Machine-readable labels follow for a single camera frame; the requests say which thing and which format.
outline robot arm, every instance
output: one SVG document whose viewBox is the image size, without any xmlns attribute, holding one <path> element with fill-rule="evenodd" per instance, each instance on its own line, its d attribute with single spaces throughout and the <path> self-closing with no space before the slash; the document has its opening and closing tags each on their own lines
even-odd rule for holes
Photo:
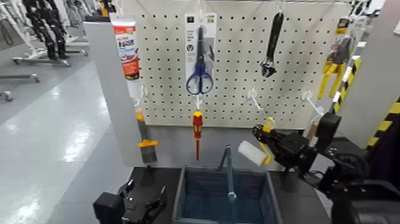
<svg viewBox="0 0 400 224">
<path fill-rule="evenodd" d="M 253 135 L 269 146 L 287 171 L 295 169 L 298 178 L 333 201 L 332 223 L 400 223 L 400 192 L 388 182 L 365 179 L 367 166 L 360 157 L 328 149 L 339 123 L 339 116 L 325 114 L 317 128 L 315 147 L 309 147 L 307 138 L 297 133 L 267 132 L 263 125 L 255 125 Z M 317 154 L 331 159 L 334 166 L 325 173 L 311 171 Z"/>
</svg>

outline scissors blade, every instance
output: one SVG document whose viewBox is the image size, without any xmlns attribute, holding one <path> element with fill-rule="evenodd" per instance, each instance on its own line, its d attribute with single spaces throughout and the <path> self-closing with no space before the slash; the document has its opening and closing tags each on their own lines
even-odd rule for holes
<svg viewBox="0 0 400 224">
<path fill-rule="evenodd" d="M 204 30 L 201 26 L 198 31 L 197 39 L 197 64 L 204 64 L 204 48 L 203 48 Z"/>
</svg>

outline pegboard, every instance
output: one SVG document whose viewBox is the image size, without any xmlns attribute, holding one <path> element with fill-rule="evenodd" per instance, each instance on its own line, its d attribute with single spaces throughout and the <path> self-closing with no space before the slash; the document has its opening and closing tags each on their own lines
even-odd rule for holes
<svg viewBox="0 0 400 224">
<path fill-rule="evenodd" d="M 196 3 L 123 2 L 124 12 L 137 20 L 140 81 L 149 90 L 141 107 L 149 125 L 192 125 L 195 98 L 185 88 L 184 17 L 196 12 Z M 318 91 L 336 25 L 349 6 L 332 1 L 287 2 L 274 59 L 278 72 L 266 79 L 260 62 L 265 58 L 276 3 L 207 1 L 206 5 L 218 20 L 214 88 L 202 96 L 204 126 L 253 127 L 274 117 L 277 127 L 304 129 L 313 108 L 301 101 L 301 94 Z M 252 88 L 263 111 L 246 97 Z"/>
</svg>

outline basket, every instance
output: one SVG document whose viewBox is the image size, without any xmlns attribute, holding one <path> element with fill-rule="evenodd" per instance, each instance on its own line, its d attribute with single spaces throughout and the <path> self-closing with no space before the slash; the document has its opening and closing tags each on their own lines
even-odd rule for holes
<svg viewBox="0 0 400 224">
<path fill-rule="evenodd" d="M 173 224 L 281 224 L 268 172 L 233 171 L 237 198 L 231 204 L 226 169 L 184 167 L 173 210 Z"/>
</svg>

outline shiny floor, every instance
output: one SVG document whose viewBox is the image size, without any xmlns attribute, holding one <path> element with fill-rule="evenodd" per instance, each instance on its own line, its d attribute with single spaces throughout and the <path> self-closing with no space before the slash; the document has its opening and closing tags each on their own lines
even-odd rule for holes
<svg viewBox="0 0 400 224">
<path fill-rule="evenodd" d="M 25 50 L 0 54 L 0 75 L 41 79 L 0 80 L 0 91 L 14 95 L 0 99 L 0 223 L 98 223 L 93 201 L 132 170 L 118 151 L 94 62 L 78 55 L 72 67 L 15 66 L 10 57 Z"/>
</svg>

